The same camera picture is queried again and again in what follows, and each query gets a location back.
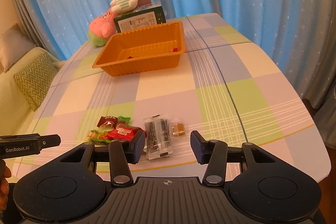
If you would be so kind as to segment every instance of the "green chevron pillow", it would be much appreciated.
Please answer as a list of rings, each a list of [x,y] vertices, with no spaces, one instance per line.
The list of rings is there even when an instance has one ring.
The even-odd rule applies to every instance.
[[[57,73],[47,53],[42,53],[13,78],[33,111],[42,104]]]

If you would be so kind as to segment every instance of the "beige cushion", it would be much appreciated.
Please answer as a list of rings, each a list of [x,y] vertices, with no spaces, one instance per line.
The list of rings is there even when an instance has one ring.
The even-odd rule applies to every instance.
[[[26,38],[17,24],[0,35],[0,66],[4,72],[20,60],[23,55],[34,48],[34,44]]]

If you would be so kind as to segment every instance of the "wrapped candy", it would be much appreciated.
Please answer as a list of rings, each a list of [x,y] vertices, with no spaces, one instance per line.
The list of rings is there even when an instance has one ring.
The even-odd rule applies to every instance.
[[[118,118],[112,116],[101,117],[97,127],[108,126],[111,128],[115,128],[117,126]]]
[[[118,117],[118,122],[117,122],[117,126],[119,125],[128,125],[129,124],[129,121],[131,120],[130,117],[123,117],[123,116],[119,116]]]
[[[140,127],[118,125],[116,129],[108,133],[107,139],[123,139],[130,141],[139,130],[142,129]]]
[[[111,140],[107,139],[108,132],[99,132],[97,130],[91,130],[87,135],[88,141],[93,142],[95,145],[109,145]]]
[[[173,137],[183,136],[185,135],[184,124],[181,122],[181,119],[172,120],[172,129],[173,129]]]

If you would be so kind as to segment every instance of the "green box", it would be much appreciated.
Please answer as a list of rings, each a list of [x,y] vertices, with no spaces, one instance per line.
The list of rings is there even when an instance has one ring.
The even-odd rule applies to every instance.
[[[166,23],[166,18],[159,0],[136,7],[133,11],[114,18],[117,32],[135,30],[161,23]]]

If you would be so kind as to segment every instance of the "table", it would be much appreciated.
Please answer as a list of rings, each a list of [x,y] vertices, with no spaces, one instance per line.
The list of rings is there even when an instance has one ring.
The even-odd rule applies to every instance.
[[[8,161],[19,179],[85,141],[101,116],[126,116],[143,127],[143,119],[160,113],[181,117],[187,135],[174,138],[172,157],[130,165],[137,176],[199,176],[189,144],[192,130],[205,139],[240,147],[253,142],[321,181],[330,160],[308,111],[285,76],[256,44],[218,14],[188,16],[182,21],[187,53],[179,66],[111,77],[91,66],[101,48],[86,42],[56,75],[27,133],[59,134],[59,147],[40,155]],[[109,180],[108,164],[97,173]],[[226,180],[239,174],[229,164]]]

